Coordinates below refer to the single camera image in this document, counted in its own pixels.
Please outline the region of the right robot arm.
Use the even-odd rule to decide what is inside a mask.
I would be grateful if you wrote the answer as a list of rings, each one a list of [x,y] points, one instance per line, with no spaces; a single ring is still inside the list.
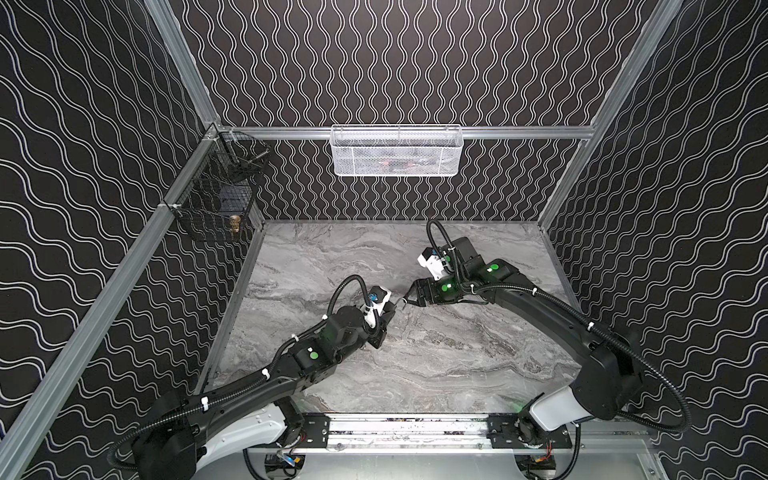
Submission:
[[[567,423],[612,420],[642,386],[641,364],[627,351],[626,333],[613,342],[598,335],[596,324],[560,298],[535,285],[503,259],[485,261],[466,237],[440,248],[427,247],[417,257],[429,276],[413,282],[405,302],[426,307],[467,303],[511,311],[554,340],[580,366],[573,382],[541,394],[518,413],[520,439],[540,443],[546,433]]]

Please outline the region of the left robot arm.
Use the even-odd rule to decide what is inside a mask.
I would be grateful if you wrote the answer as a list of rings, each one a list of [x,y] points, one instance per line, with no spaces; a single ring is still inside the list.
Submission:
[[[192,478],[198,463],[213,453],[215,435],[323,381],[365,345],[380,347],[395,313],[390,301],[363,309],[344,306],[286,341],[260,372],[198,395],[163,395],[152,406],[148,423],[127,439],[133,461],[120,463],[113,452],[111,464],[136,471],[141,479]]]

